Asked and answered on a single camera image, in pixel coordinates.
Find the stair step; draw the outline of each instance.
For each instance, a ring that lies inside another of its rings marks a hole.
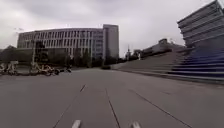
[[[209,57],[209,58],[185,59],[185,60],[183,60],[183,62],[206,61],[206,60],[220,60],[220,59],[224,59],[224,55],[223,56],[216,56],[216,57]]]
[[[216,56],[222,56],[222,55],[224,55],[224,52],[223,53],[218,53],[218,54],[209,53],[208,55],[190,54],[188,59],[190,60],[190,59],[199,59],[199,58],[210,58],[210,57],[216,57]]]
[[[224,67],[210,68],[173,68],[172,71],[191,71],[191,72],[224,72]]]
[[[162,78],[168,78],[168,79],[200,82],[200,83],[224,84],[224,78],[217,78],[217,77],[184,76],[184,75],[142,72],[142,71],[133,71],[133,70],[119,70],[119,71],[137,73],[137,74],[142,74],[147,76],[162,77]]]
[[[205,68],[205,67],[224,67],[224,63],[174,65],[173,67],[174,67],[174,68]]]
[[[206,62],[183,62],[181,65],[212,64],[212,63],[224,63],[224,60],[212,60]]]
[[[203,77],[224,77],[224,72],[191,72],[191,71],[168,71],[168,74],[203,76]]]

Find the overcast sky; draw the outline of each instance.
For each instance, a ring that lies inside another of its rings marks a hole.
[[[177,21],[213,0],[0,0],[0,48],[16,46],[18,32],[119,25],[120,55],[161,38],[184,45]]]

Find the pavement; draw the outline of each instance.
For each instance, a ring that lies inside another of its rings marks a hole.
[[[0,128],[223,128],[224,88],[127,72],[1,76]]]

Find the road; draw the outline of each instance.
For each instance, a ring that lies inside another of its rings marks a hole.
[[[224,88],[119,71],[0,77],[1,128],[223,128]]]

